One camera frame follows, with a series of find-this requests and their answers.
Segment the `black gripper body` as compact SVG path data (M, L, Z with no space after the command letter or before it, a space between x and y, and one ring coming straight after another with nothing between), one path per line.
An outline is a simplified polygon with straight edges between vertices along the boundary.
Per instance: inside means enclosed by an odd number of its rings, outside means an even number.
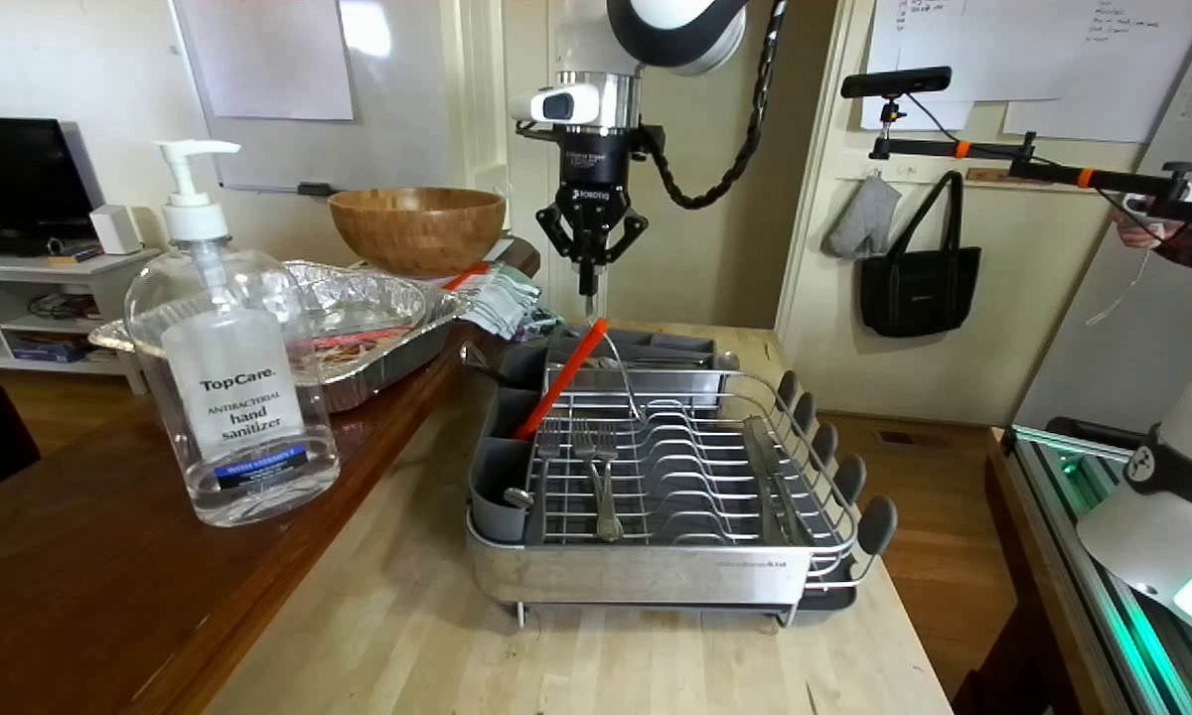
M629 134L553 130L560 146L554 199L535 216L553 241L603 241L611 229L634 241L646 227L629 199Z

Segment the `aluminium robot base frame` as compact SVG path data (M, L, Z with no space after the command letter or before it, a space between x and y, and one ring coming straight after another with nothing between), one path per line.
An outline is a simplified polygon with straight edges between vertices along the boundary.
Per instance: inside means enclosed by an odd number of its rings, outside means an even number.
M1137 453L1013 425L1018 485L1137 715L1192 715L1192 506L1137 493Z

